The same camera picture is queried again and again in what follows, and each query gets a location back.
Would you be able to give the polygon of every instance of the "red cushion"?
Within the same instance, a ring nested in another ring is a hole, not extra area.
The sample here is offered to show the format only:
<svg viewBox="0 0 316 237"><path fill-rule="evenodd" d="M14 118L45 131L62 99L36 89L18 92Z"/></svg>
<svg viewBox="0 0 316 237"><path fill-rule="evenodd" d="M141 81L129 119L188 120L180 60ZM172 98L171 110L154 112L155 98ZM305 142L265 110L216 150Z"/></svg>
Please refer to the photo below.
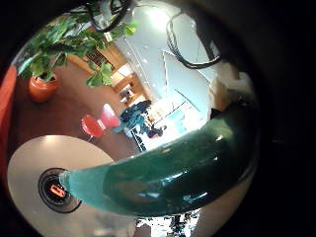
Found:
<svg viewBox="0 0 316 237"><path fill-rule="evenodd" d="M120 120L109 104L103 106L100 121L105 127L120 126Z"/></svg>
<svg viewBox="0 0 316 237"><path fill-rule="evenodd" d="M104 134L103 128L98 121L90 115L85 115L81 119L82 128L91 136L101 137Z"/></svg>

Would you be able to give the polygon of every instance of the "white wall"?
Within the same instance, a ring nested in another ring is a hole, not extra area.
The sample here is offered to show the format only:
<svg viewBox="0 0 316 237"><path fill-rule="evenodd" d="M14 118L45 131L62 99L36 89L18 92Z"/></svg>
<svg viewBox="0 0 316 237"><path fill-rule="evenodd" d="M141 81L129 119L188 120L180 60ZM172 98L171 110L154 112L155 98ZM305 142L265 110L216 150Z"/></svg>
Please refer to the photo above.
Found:
<svg viewBox="0 0 316 237"><path fill-rule="evenodd" d="M208 105L205 90L208 82L214 78L215 70L211 67L200 72L188 69L171 53L167 45L165 26L170 17L179 12L179 9L158 1L141 1L141 3L151 6L136 7L129 12L126 20L137 21L139 26L134 36L119 39L116 42L117 46L138 74L147 92L153 96L153 101L172 97L175 93L173 88L179 87L186 93L186 97L198 104L201 115L205 116ZM208 61L207 54L195 32L195 22L191 18L187 15L176 18L174 30L179 50L186 60Z"/></svg>

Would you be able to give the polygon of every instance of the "potted plant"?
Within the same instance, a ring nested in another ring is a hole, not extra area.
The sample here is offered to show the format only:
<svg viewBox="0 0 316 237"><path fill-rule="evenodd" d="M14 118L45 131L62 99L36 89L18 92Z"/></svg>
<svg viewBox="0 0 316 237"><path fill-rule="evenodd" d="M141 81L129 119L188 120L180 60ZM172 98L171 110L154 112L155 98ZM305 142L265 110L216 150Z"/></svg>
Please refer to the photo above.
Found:
<svg viewBox="0 0 316 237"><path fill-rule="evenodd" d="M87 13L67 13L41 29L27 44L20 57L18 74L30 78L29 94L35 102L47 101L59 87L59 81L53 68L67 63L67 55L83 57L88 52L104 49L109 44L103 33L85 29L89 22ZM132 36L136 23L121 23L112 31L113 40L123 36ZM109 63L100 67L92 61L89 66L95 71L86 84L90 87L111 84L112 69Z"/></svg>

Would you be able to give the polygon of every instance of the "round table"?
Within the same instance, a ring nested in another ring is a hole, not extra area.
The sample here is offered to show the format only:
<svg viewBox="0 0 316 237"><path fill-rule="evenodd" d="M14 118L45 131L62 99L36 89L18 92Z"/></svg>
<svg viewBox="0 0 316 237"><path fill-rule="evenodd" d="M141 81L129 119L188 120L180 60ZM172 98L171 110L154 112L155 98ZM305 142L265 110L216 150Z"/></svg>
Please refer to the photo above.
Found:
<svg viewBox="0 0 316 237"><path fill-rule="evenodd" d="M46 135L29 140L13 154L8 166L8 188L25 219L48 237L133 236L135 219L103 212L81 203L71 213L58 213L40 198L40 175L50 168L77 170L113 162L103 150L79 138Z"/></svg>

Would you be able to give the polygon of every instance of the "green glass bottle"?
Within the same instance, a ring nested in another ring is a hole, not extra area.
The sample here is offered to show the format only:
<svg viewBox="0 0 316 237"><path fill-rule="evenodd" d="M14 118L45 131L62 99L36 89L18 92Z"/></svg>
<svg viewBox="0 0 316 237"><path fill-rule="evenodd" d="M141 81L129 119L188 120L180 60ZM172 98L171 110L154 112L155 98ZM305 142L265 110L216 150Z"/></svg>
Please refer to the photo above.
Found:
<svg viewBox="0 0 316 237"><path fill-rule="evenodd" d="M197 209L251 171L258 117L231 105L202 128L116 163L67 171L60 183L83 202L105 211L163 216Z"/></svg>

